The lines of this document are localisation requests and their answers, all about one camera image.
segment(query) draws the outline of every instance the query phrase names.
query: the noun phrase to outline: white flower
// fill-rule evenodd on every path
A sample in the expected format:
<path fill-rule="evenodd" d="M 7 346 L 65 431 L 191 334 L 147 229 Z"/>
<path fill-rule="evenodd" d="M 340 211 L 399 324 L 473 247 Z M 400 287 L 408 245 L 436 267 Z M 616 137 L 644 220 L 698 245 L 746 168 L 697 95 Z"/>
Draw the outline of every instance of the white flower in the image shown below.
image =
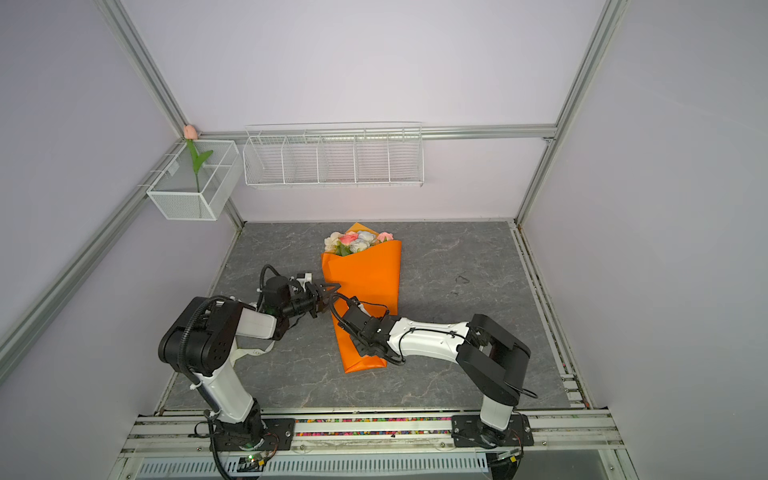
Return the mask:
<path fill-rule="evenodd" d="M 366 241 L 370 245 L 370 243 L 373 242 L 376 239 L 376 235 L 374 235 L 373 233 L 361 230 L 361 231 L 357 232 L 357 238 L 359 240 Z"/>
<path fill-rule="evenodd" d="M 368 242 L 366 242 L 365 240 L 358 239 L 349 244 L 349 251 L 351 251 L 352 253 L 358 253 L 358 252 L 362 252 L 368 247 L 370 247 Z"/>
<path fill-rule="evenodd" d="M 339 246 L 339 237 L 341 237 L 341 233 L 333 232 L 330 237 L 326 238 L 326 252 L 333 252 Z"/>

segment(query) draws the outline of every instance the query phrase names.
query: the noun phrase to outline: gray marble surface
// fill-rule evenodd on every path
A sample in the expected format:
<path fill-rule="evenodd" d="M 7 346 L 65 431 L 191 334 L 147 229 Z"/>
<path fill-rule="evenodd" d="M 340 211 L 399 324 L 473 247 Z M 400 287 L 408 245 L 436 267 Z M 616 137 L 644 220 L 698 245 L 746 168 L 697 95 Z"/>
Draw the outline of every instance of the gray marble surface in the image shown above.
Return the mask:
<path fill-rule="evenodd" d="M 259 272 L 272 264 L 286 276 L 323 278 L 323 239 L 350 223 L 248 223 L 216 293 L 257 299 Z M 563 383 L 507 223 L 366 223 L 402 240 L 399 314 L 419 322 L 469 321 L 484 313 L 531 349 L 520 408 L 567 408 Z M 241 347 L 266 344 L 238 339 Z M 331 316 L 304 316 L 266 355 L 237 360 L 235 370 L 262 407 L 415 407 L 478 409 L 482 394 L 453 363 L 419 356 L 404 366 L 345 374 Z M 178 376 L 166 409 L 206 405 Z"/>

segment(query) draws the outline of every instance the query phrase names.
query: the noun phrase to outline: pink tulip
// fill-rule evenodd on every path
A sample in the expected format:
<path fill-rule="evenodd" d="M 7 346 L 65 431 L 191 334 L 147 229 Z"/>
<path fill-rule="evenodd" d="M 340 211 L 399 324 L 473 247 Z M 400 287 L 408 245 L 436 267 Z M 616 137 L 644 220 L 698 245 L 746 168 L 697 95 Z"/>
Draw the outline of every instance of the pink tulip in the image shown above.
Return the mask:
<path fill-rule="evenodd" d="M 346 235 L 342 235 L 339 237 L 339 242 L 341 242 L 342 245 L 349 246 L 350 243 L 357 240 L 357 233 L 355 232 L 349 232 Z"/>
<path fill-rule="evenodd" d="M 187 140 L 197 140 L 197 130 L 192 125 L 186 125 L 184 127 L 184 138 Z"/>

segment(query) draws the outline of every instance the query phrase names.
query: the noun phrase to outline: lavender wall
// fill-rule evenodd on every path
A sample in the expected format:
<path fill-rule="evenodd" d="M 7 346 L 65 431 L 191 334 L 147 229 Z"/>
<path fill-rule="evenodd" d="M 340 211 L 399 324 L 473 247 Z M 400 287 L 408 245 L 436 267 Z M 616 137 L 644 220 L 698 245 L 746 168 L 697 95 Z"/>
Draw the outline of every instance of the lavender wall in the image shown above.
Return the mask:
<path fill-rule="evenodd" d="M 768 3 L 630 3 L 525 231 L 640 478 L 765 478 Z"/>
<path fill-rule="evenodd" d="M 174 140 L 92 2 L 3 2 L 0 334 Z M 170 222 L 145 204 L 0 385 L 1 477 L 106 478 L 170 377 L 159 339 L 232 236 L 226 218 Z"/>

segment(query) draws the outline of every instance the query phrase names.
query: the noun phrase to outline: white wire basket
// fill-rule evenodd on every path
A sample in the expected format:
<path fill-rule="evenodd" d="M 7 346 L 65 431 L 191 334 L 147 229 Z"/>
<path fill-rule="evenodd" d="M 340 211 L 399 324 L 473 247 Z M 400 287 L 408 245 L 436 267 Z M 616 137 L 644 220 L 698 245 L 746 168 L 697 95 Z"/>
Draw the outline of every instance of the white wire basket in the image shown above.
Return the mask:
<path fill-rule="evenodd" d="M 235 142 L 195 140 L 194 144 L 198 153 L 214 151 L 197 172 L 197 181 L 185 145 L 147 190 L 169 220 L 216 220 L 243 174 Z"/>
<path fill-rule="evenodd" d="M 246 184 L 275 188 L 424 183 L 421 124 L 353 125 L 246 127 Z"/>

